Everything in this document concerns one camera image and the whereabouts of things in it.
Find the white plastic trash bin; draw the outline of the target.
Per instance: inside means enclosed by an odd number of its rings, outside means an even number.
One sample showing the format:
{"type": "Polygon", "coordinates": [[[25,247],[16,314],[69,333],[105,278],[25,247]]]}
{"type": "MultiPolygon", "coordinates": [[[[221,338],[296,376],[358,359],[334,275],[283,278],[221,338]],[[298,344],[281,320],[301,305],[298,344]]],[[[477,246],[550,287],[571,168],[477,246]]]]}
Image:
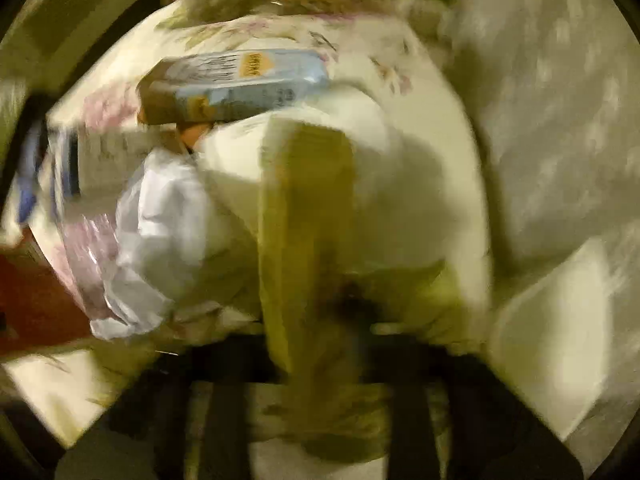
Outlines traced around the white plastic trash bin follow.
{"type": "Polygon", "coordinates": [[[600,238],[508,290],[487,341],[490,368],[561,440],[608,377],[610,268],[600,238]]]}

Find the crumpled white paper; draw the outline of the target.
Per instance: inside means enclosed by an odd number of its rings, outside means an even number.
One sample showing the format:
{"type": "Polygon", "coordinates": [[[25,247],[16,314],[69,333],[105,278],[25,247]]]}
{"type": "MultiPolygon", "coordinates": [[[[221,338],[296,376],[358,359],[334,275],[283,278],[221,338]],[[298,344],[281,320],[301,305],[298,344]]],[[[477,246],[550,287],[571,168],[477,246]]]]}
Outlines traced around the crumpled white paper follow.
{"type": "Polygon", "coordinates": [[[115,223],[117,254],[103,281],[110,313],[91,322],[94,336],[141,336],[224,309],[262,315],[254,238],[191,156],[164,148],[146,156],[115,223]]]}

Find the floral tablecloth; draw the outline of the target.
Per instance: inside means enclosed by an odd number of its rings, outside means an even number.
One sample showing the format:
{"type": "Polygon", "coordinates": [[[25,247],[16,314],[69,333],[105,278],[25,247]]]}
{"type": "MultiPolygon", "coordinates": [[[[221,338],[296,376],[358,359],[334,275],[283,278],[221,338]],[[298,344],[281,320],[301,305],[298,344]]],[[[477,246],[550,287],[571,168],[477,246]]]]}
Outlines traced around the floral tablecloth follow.
{"type": "MultiPolygon", "coordinates": [[[[37,119],[27,117],[36,99],[23,81],[3,81],[1,97],[3,134],[40,120],[53,128],[145,128],[157,133],[153,150],[191,156],[216,200],[254,238],[258,286],[260,154],[270,120],[340,130],[352,146],[355,168],[349,274],[375,308],[371,325],[396,324],[403,333],[454,353],[476,349],[488,306],[490,264],[474,136],[459,98],[401,18],[262,14],[188,25],[169,7],[130,30],[61,103],[37,119]],[[326,63],[328,84],[288,106],[235,122],[143,121],[138,84],[163,58],[262,49],[317,52],[326,63]]],[[[74,203],[60,220],[39,204],[21,226],[14,176],[2,209],[2,245],[35,237],[90,330],[91,322],[110,313],[103,281],[117,254],[116,208],[130,179],[112,200],[74,203]]],[[[247,318],[224,309],[201,321],[171,322],[149,334],[110,340],[199,346],[253,321],[265,331],[262,315],[247,318]]]]}

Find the light blue carton box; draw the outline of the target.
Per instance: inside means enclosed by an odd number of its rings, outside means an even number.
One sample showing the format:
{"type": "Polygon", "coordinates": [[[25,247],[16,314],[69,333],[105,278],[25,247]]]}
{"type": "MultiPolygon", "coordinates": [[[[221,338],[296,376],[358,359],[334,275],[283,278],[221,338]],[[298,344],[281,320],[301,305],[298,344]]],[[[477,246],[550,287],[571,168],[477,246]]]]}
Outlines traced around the light blue carton box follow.
{"type": "Polygon", "coordinates": [[[138,84],[148,125],[235,122],[288,106],[329,82],[313,50],[235,50],[163,58],[138,84]]]}

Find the blue striped leaflet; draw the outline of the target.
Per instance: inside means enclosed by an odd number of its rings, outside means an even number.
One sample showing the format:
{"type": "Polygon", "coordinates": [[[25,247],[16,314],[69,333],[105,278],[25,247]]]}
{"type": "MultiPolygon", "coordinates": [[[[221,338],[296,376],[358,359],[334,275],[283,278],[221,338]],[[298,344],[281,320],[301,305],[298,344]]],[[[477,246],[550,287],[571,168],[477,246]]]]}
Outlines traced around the blue striped leaflet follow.
{"type": "Polygon", "coordinates": [[[15,174],[17,223],[29,222],[39,204],[60,220],[74,203],[112,200],[157,144],[151,129],[98,131],[36,122],[28,130],[15,174]]]}

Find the white lace curtain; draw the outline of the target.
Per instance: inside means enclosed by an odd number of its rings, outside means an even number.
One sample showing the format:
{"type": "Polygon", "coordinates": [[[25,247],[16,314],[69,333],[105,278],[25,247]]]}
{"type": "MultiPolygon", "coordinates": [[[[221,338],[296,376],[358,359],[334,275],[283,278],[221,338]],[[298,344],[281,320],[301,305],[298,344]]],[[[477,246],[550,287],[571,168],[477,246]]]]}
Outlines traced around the white lace curtain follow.
{"type": "Polygon", "coordinates": [[[639,41],[614,0],[457,0],[451,40],[511,260],[638,218],[639,41]]]}

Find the orange red box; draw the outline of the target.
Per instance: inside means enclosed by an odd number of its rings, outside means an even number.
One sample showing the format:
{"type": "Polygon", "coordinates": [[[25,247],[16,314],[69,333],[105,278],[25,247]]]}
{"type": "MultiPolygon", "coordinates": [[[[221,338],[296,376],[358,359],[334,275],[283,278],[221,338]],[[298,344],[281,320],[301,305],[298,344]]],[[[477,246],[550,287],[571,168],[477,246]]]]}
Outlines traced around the orange red box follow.
{"type": "Polygon", "coordinates": [[[85,313],[30,237],[1,249],[0,301],[2,356],[90,335],[85,313]]]}

